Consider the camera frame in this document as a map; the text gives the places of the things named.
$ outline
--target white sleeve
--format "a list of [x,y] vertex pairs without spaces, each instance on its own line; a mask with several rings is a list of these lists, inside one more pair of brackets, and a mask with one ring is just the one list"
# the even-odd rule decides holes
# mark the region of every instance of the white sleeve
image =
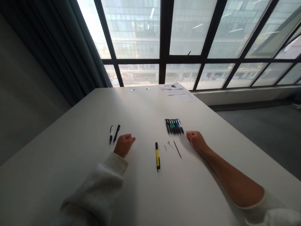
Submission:
[[108,225],[127,162],[111,153],[62,204],[52,225]]
[[250,226],[295,226],[301,225],[301,214],[286,209],[269,191],[264,190],[261,201],[250,207],[239,207],[245,214],[246,225]]

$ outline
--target yellow pen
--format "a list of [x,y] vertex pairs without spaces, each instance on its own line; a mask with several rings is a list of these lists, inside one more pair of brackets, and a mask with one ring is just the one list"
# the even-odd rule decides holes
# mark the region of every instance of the yellow pen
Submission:
[[156,162],[157,162],[157,172],[159,172],[159,169],[160,169],[160,158],[159,158],[158,143],[157,142],[156,142]]

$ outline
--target paper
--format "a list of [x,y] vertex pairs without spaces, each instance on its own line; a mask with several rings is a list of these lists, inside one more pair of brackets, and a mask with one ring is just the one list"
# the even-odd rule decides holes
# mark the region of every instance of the paper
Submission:
[[184,87],[179,83],[171,83],[171,84],[160,84],[159,85],[161,90],[166,89],[184,89]]
[[179,100],[181,102],[189,102],[189,101],[197,101],[199,100],[195,95],[193,94],[181,94],[181,95],[177,95],[177,97],[179,98]]
[[179,95],[179,94],[190,94],[187,89],[167,89],[165,90],[167,95]]

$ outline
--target table surface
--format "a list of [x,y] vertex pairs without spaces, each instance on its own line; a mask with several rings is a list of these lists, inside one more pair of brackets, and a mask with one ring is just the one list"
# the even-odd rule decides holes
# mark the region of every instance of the table surface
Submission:
[[226,161],[301,210],[301,182],[204,103],[181,103],[159,86],[131,89],[95,89],[0,167],[1,225],[51,221],[62,201],[114,150],[112,124],[121,125],[119,135],[136,137],[125,158],[129,166],[112,225],[240,224],[240,212],[207,163],[185,136],[167,134],[168,117],[179,118],[184,130],[200,131]]

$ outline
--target window frame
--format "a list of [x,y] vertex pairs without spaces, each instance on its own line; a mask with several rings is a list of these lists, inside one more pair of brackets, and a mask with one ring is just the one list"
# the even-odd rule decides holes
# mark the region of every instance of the window frame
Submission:
[[[283,48],[285,48],[289,43],[291,43],[293,40],[295,40],[297,37],[299,37],[299,35],[297,35],[294,39],[292,39],[288,43],[288,40],[294,35],[294,33],[301,26],[301,21],[293,29],[293,31],[291,31],[291,33],[288,34],[288,36],[284,40],[283,44],[279,47],[278,51],[275,53],[275,55],[272,58],[245,58],[248,51],[251,49],[253,43],[255,42],[256,38],[258,37],[261,30],[263,29],[264,25],[266,24],[267,20],[269,19],[270,15],[272,14],[272,12],[273,12],[274,8],[276,7],[279,0],[271,0],[269,2],[265,12],[263,13],[261,19],[259,20],[256,28],[254,29],[253,33],[249,37],[249,40],[245,44],[240,56],[235,59],[234,58],[231,58],[231,59],[230,58],[208,59],[208,55],[209,55],[216,31],[218,29],[221,17],[223,15],[227,0],[217,0],[201,55],[198,55],[198,56],[194,56],[194,55],[190,56],[189,54],[187,56],[185,56],[185,55],[169,55],[174,1],[175,0],[161,0],[159,59],[117,59],[101,0],[94,0],[95,6],[97,9],[97,13],[98,13],[98,16],[99,16],[99,19],[101,22],[101,26],[102,26],[102,29],[104,32],[104,36],[105,36],[105,39],[106,39],[106,42],[108,45],[108,49],[109,49],[109,52],[111,55],[111,59],[102,59],[102,62],[104,65],[110,64],[110,65],[114,66],[120,87],[124,87],[122,77],[120,74],[120,69],[119,69],[120,64],[159,64],[159,84],[165,83],[166,65],[167,64],[201,64],[200,70],[199,70],[198,75],[195,80],[193,90],[191,90],[191,92],[198,92],[198,91],[213,91],[213,90],[225,90],[225,89],[258,88],[258,87],[253,87],[254,83],[259,79],[259,77],[264,73],[264,71],[268,68],[268,66],[271,63],[292,63],[292,65],[287,68],[287,70],[280,76],[280,78],[273,85],[260,86],[260,87],[262,88],[262,87],[301,85],[301,84],[297,84],[301,80],[301,77],[294,84],[278,85],[278,83],[285,77],[285,75],[297,63],[301,62],[301,53],[296,59],[275,59],[277,54]],[[200,81],[203,69],[204,69],[205,65],[208,63],[210,63],[210,64],[233,63],[234,66],[231,69],[228,77],[226,78],[226,80],[221,88],[197,90],[197,86]],[[267,63],[267,64],[265,67],[263,67],[263,69],[259,72],[259,74],[253,79],[253,81],[251,82],[249,87],[227,88],[228,84],[230,83],[231,79],[233,78],[237,69],[239,68],[240,64],[242,64],[242,63]]]

